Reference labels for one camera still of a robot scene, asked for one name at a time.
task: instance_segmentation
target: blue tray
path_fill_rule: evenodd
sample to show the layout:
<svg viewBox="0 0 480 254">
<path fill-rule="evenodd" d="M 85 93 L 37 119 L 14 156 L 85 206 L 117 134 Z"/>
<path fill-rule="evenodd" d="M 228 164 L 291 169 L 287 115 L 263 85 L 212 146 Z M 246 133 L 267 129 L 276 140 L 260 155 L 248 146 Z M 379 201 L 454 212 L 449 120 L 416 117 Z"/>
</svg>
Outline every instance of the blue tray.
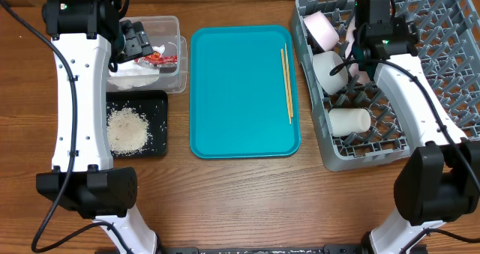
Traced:
<svg viewBox="0 0 480 254">
<path fill-rule="evenodd" d="M 281 49 L 288 49 L 289 123 Z M 191 40 L 190 148 L 204 159 L 289 156 L 301 134 L 290 33 L 279 25 L 203 28 Z"/>
</svg>

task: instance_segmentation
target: clear plastic container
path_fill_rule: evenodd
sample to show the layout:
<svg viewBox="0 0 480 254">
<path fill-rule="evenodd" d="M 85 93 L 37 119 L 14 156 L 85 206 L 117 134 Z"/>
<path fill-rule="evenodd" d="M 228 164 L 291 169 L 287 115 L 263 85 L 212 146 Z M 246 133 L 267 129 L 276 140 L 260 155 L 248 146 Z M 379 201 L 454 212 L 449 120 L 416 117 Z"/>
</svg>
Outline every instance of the clear plastic container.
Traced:
<svg viewBox="0 0 480 254">
<path fill-rule="evenodd" d="M 161 89 L 167 93 L 185 90 L 188 74 L 187 42 L 180 36 L 179 20 L 175 16 L 127 17 L 142 22 L 151 45 L 163 50 L 162 57 L 176 56 L 177 63 L 162 67 L 139 67 L 127 62 L 118 65 L 117 73 L 109 73 L 107 92 Z"/>
</svg>

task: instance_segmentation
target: chopstick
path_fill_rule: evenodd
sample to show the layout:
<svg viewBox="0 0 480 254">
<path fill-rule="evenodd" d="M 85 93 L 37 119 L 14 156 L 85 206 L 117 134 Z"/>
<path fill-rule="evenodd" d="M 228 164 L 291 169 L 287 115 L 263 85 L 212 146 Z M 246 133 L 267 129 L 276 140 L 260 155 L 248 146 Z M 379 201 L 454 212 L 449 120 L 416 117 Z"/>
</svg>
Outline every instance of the chopstick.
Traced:
<svg viewBox="0 0 480 254">
<path fill-rule="evenodd" d="M 286 82 L 288 82 L 288 101 L 290 103 L 290 117 L 293 118 L 293 102 L 292 102 L 292 86 L 290 85 L 290 67 L 288 65 L 288 49 L 285 43 L 285 67 L 286 69 Z"/>
<path fill-rule="evenodd" d="M 282 53 L 282 68 L 283 68 L 283 83 L 285 84 L 285 100 L 286 100 L 286 109 L 288 110 L 288 120 L 292 124 L 291 108 L 290 108 L 290 94 L 288 91 L 288 82 L 287 82 L 287 72 L 285 71 L 285 55 L 283 49 Z"/>
</svg>

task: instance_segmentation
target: white cup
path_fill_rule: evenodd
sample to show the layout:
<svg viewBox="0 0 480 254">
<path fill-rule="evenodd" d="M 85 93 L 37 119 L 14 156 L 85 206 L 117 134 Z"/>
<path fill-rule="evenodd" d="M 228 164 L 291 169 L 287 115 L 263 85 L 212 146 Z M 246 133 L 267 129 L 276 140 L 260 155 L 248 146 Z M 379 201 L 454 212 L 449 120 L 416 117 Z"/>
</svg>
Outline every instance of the white cup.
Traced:
<svg viewBox="0 0 480 254">
<path fill-rule="evenodd" d="M 330 117 L 331 134 L 342 137 L 354 133 L 363 133 L 370 129 L 371 118 L 366 109 L 332 109 Z"/>
<path fill-rule="evenodd" d="M 344 67 L 334 76 L 330 71 L 343 63 L 342 58 L 336 52 L 323 52 L 313 56 L 313 71 L 316 83 L 328 94 L 335 94 L 348 83 L 347 69 Z"/>
<path fill-rule="evenodd" d="M 331 51 L 340 40 L 338 33 L 329 19 L 321 11 L 306 16 L 304 23 L 314 40 L 322 47 L 323 51 Z"/>
</svg>

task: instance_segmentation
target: gray plastic basket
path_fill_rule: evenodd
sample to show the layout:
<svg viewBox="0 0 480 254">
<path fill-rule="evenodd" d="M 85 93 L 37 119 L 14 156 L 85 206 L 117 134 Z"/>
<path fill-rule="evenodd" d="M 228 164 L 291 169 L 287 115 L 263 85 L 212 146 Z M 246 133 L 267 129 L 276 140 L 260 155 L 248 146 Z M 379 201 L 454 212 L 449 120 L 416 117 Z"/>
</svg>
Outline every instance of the gray plastic basket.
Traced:
<svg viewBox="0 0 480 254">
<path fill-rule="evenodd" d="M 347 26 L 354 0 L 296 0 L 290 20 L 297 59 L 310 91 L 312 119 L 322 160 L 328 169 L 341 171 L 391 163 L 409 157 L 407 138 L 385 95 L 372 82 L 356 83 L 357 76 L 336 95 L 317 87 L 312 65 L 317 49 L 303 18 L 322 11 L 336 28 L 340 42 L 335 51 L 345 53 Z M 451 119 L 469 139 L 480 139 L 480 23 L 471 0 L 395 0 L 397 15 L 410 12 L 421 35 L 419 57 L 425 75 Z M 366 133 L 335 138 L 329 110 L 340 107 L 366 108 L 372 125 Z"/>
</svg>

